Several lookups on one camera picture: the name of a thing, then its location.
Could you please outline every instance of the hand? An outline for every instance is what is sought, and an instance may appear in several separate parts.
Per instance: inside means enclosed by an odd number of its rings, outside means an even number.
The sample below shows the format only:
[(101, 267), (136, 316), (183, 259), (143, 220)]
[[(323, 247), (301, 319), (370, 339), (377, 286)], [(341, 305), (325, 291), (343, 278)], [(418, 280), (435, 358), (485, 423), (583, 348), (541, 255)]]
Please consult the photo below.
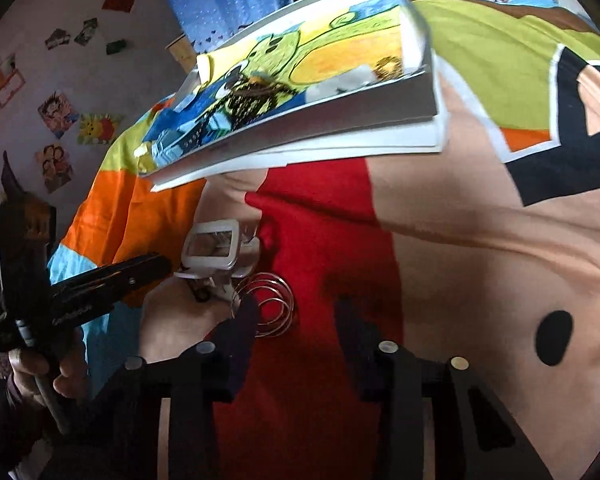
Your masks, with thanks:
[[(60, 361), (60, 375), (54, 380), (56, 392), (69, 399), (83, 399), (87, 393), (87, 363), (82, 338), (82, 329), (77, 328), (74, 344)], [(16, 348), (9, 352), (9, 361), (13, 367), (13, 381), (23, 400), (33, 406), (45, 406), (34, 376), (49, 372), (46, 359), (31, 350)]]

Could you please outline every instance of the black oval spot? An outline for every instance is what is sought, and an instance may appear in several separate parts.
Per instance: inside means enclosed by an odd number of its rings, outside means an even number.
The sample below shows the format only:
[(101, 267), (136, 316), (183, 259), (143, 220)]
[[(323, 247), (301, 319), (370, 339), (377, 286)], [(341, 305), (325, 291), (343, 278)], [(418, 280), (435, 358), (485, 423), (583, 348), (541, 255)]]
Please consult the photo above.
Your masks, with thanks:
[(562, 361), (573, 333), (573, 317), (565, 310), (554, 310), (536, 331), (536, 354), (547, 366)]

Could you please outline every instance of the colorful blanket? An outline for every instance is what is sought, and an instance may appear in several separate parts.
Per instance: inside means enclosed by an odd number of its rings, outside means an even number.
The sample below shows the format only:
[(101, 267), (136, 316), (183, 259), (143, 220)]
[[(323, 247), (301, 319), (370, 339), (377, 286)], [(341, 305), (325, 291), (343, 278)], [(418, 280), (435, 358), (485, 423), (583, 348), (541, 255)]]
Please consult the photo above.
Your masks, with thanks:
[[(151, 194), (132, 151), (161, 103), (109, 150), (51, 261), (56, 280), (147, 250), (175, 267), (193, 221), (258, 222), (260, 268), (290, 284), (298, 318), (256, 342), (243, 391), (216, 410), (226, 478), (370, 477), (378, 412), (349, 384), (333, 323), (341, 294), (416, 355), (468, 359), (556, 480), (581, 478), (600, 452), (600, 37), (561, 9), (415, 5), (450, 114), (442, 154)], [(96, 389), (134, 351), (138, 312), (118, 306), (88, 327)], [(558, 333), (556, 316), (573, 332)]]

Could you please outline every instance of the metal screw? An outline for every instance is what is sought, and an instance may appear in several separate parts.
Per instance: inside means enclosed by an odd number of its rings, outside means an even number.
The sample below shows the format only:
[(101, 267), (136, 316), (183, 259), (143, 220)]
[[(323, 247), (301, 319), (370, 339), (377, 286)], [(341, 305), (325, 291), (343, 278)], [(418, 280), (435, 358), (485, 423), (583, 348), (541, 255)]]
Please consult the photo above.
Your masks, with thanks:
[(381, 341), (378, 348), (385, 354), (394, 354), (398, 351), (398, 345), (393, 341)]
[(211, 354), (216, 350), (216, 345), (211, 341), (201, 341), (196, 345), (199, 354)]
[(469, 367), (469, 361), (464, 357), (454, 357), (451, 359), (451, 365), (456, 370), (466, 370)]
[(129, 356), (126, 358), (125, 368), (127, 370), (138, 370), (138, 369), (142, 368), (143, 364), (144, 364), (144, 361), (142, 360), (141, 357), (132, 355), (132, 356)]

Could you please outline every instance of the beige fabric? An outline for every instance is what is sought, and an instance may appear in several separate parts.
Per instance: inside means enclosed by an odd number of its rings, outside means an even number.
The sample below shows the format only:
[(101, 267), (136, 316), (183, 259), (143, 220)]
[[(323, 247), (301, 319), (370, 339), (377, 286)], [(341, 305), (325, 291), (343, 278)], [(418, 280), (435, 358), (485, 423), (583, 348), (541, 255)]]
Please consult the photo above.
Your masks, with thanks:
[[(466, 357), (554, 478), (575, 480), (600, 450), (600, 189), (523, 208), (485, 127), (442, 88), (441, 155), (367, 160), (376, 215), (394, 234), (404, 344)], [(574, 332), (549, 367), (534, 337), (558, 309)]]

